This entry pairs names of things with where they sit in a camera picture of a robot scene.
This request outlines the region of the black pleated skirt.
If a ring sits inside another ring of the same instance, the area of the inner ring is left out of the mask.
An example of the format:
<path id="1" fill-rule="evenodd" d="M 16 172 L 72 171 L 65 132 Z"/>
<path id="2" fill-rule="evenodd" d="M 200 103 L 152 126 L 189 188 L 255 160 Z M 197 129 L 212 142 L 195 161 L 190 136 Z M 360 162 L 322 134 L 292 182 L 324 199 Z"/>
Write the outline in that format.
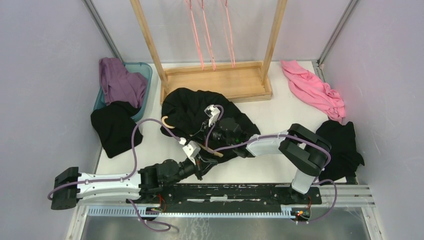
<path id="1" fill-rule="evenodd" d="M 200 143 L 200 140 L 203 136 L 202 123 L 209 119 L 204 110 L 210 105 L 222 106 L 223 116 L 221 119 L 234 118 L 240 125 L 243 132 L 241 143 L 246 142 L 253 135 L 261 133 L 248 116 L 221 93 L 193 91 L 185 87 L 177 88 L 166 96 L 161 106 L 161 121 L 177 137 L 198 143 L 200 155 L 203 158 L 214 159 L 218 163 L 225 163 L 236 157 L 252 158 L 253 155 L 246 151 L 245 146 L 214 153 L 205 150 L 205 145 Z"/>

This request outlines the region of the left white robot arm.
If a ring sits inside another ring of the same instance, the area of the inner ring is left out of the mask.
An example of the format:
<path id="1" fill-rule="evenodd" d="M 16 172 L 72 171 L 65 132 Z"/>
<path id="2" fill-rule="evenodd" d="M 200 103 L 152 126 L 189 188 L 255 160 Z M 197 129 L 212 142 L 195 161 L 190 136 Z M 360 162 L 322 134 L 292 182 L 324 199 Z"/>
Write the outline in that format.
<path id="1" fill-rule="evenodd" d="M 51 201 L 51 210 L 72 209 L 79 202 L 129 202 L 141 199 L 149 204 L 165 188 L 192 175 L 202 180 L 217 164 L 218 161 L 213 158 L 196 156 L 181 162 L 167 159 L 134 173 L 102 175 L 82 173 L 74 166 L 55 177 L 53 190 L 47 198 Z"/>

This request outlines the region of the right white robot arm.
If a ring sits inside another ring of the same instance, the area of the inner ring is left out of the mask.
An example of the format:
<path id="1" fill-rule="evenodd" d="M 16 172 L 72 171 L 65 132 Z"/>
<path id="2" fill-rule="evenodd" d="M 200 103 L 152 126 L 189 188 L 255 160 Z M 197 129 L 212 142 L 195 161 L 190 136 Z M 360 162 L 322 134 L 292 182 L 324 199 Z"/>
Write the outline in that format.
<path id="1" fill-rule="evenodd" d="M 309 189 L 331 161 L 331 144 L 304 126 L 293 123 L 288 130 L 249 136 L 233 118 L 205 121 L 205 147 L 210 141 L 223 144 L 217 151 L 231 150 L 242 158 L 284 155 L 297 171 L 290 184 L 289 199 L 302 204 Z"/>

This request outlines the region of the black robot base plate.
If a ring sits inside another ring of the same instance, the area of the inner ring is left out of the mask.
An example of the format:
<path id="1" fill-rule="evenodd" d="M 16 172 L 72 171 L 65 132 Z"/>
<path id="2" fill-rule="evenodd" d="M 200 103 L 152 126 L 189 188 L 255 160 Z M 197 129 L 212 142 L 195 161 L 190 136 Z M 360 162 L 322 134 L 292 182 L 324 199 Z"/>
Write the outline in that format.
<path id="1" fill-rule="evenodd" d="M 255 214 L 279 213 L 281 207 L 322 204 L 320 189 L 312 186 L 307 193 L 288 184 L 240 183 L 166 186 L 158 193 L 141 193 L 136 204 L 157 204 L 163 199 L 166 213 Z"/>

